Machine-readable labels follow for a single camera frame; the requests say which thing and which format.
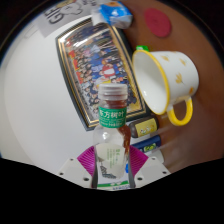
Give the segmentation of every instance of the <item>white mug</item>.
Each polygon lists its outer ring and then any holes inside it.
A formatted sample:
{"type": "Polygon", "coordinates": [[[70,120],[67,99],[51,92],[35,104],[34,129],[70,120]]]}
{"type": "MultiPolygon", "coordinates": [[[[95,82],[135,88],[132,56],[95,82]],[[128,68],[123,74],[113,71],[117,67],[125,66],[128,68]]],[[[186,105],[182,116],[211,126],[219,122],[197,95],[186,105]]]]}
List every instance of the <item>white mug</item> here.
{"type": "Polygon", "coordinates": [[[177,51],[137,50],[132,60],[139,90],[151,111],[158,115],[167,112],[176,126],[187,124],[193,114],[191,96],[199,85],[191,59],[177,51]],[[183,120],[178,120],[173,105],[182,101],[186,102],[187,112],[183,120]]]}

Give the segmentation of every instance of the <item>photo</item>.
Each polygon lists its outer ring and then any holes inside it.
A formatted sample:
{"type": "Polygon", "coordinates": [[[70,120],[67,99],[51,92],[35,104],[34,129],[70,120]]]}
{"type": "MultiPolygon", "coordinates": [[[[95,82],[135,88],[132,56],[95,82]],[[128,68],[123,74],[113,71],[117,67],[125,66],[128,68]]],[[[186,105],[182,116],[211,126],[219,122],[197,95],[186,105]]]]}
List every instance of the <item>photo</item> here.
{"type": "Polygon", "coordinates": [[[127,119],[146,114],[131,68],[130,57],[115,28],[90,19],[57,38],[62,71],[86,130],[98,124],[99,85],[128,86],[127,119]]]}

